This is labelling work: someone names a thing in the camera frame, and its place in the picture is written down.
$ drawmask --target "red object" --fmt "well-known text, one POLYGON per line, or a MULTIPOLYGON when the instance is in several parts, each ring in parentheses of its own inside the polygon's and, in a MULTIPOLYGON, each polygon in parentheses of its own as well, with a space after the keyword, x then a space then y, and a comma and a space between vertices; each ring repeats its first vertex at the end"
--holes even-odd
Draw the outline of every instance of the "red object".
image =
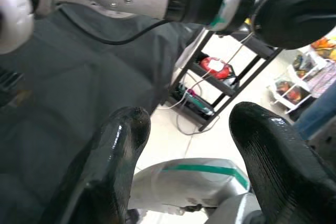
POLYGON ((214 57, 207 57, 204 60, 201 61, 201 67, 205 69, 205 71, 209 71, 209 63, 212 60, 220 61, 223 64, 223 69, 221 71, 211 70, 210 73, 216 77, 217 79, 226 79, 230 75, 230 67, 227 65, 224 61, 214 58, 214 57))

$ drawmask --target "gray fabric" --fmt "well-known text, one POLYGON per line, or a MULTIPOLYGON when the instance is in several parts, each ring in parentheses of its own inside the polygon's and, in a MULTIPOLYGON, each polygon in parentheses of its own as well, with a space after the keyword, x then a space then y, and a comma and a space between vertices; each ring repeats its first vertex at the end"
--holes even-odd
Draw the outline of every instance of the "gray fabric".
MULTIPOLYGON (((158 21, 109 19, 80 6, 67 10, 112 40, 158 21)), ((68 165, 111 112, 142 106, 152 113, 178 56, 200 30, 166 24, 130 44, 108 46, 60 13, 37 21, 27 44, 0 57, 1 67, 24 73, 32 92, 22 106, 0 114, 0 223, 37 223, 68 165)))

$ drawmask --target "storage rack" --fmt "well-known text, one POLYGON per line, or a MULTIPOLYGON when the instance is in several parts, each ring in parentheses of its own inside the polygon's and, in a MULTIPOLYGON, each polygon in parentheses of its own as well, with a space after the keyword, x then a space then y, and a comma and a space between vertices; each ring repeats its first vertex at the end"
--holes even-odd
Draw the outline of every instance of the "storage rack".
MULTIPOLYGON (((201 53, 205 45, 209 42, 211 37, 215 35, 213 31, 207 31, 207 34, 203 37, 203 39, 198 43, 196 49, 193 51, 192 56, 183 67, 182 71, 179 73, 177 78, 174 80, 172 85, 169 87, 169 95, 167 98, 167 102, 171 104, 176 104, 178 100, 171 96, 172 92, 176 89, 177 85, 182 81, 184 75, 188 70, 194 72, 198 76, 202 77, 207 72, 200 67, 196 62, 195 59, 201 53)), ((249 35, 248 29, 242 29, 236 33, 231 34, 231 36, 238 41, 242 41, 249 35)), ((250 77, 244 82, 240 84, 238 89, 234 89, 231 86, 226 85, 224 82, 216 79, 213 76, 206 77, 208 83, 210 83, 215 88, 219 89, 222 94, 217 98, 217 100, 211 104, 212 108, 215 110, 214 115, 212 115, 209 119, 204 119, 200 115, 193 112, 188 107, 184 106, 181 109, 182 104, 178 104, 176 106, 179 109, 179 113, 182 112, 187 116, 191 117, 195 120, 198 124, 200 124, 200 128, 198 129, 200 132, 204 131, 219 115, 220 113, 281 53, 282 49, 275 49, 267 46, 262 41, 258 40, 255 36, 251 36, 249 40, 245 43, 245 46, 248 47, 250 50, 254 51, 257 56, 247 65, 247 67, 237 76, 236 83, 241 81, 250 71, 251 69, 260 61, 265 60, 262 65, 253 72, 250 77), (217 107, 223 99, 228 96, 229 99, 218 109, 217 107)))

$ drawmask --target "white floor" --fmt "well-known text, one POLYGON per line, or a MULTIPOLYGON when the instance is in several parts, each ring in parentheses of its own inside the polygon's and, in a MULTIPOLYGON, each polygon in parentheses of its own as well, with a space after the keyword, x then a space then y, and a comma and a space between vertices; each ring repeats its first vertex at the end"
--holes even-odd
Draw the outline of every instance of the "white floor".
MULTIPOLYGON (((203 50, 211 57, 228 60, 238 49, 240 43, 231 37, 219 39, 214 36, 203 50)), ((149 142, 140 156, 137 171, 156 163, 191 157, 212 157, 233 160, 242 170, 246 171, 244 161, 236 148, 228 128, 228 117, 233 106, 242 101, 255 102, 277 114, 284 116, 285 108, 271 105, 271 95, 266 86, 270 81, 284 72, 293 61, 295 51, 286 51, 277 57, 221 114, 220 119, 209 132, 200 135, 186 136, 176 129, 176 112, 174 110, 156 110, 152 116, 152 130, 149 142)), ((243 48, 231 62, 236 73, 239 73, 253 59, 255 53, 243 48)), ((191 87, 194 81, 186 78, 187 86, 191 87)), ((220 91, 206 82, 201 83, 202 97, 213 102, 220 95, 220 91)), ((180 116, 180 126, 184 132, 193 133, 195 124, 180 116)), ((202 212, 185 214, 184 216, 171 216, 157 212, 148 212, 142 224, 202 224, 206 216, 202 212)))

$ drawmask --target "person's leg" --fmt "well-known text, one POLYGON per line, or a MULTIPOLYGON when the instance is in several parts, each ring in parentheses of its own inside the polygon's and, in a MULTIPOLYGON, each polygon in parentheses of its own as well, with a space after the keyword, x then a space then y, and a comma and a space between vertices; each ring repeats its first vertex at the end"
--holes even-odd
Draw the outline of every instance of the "person's leg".
POLYGON ((336 116, 336 82, 301 114, 293 126, 304 140, 309 140, 334 116, 336 116))

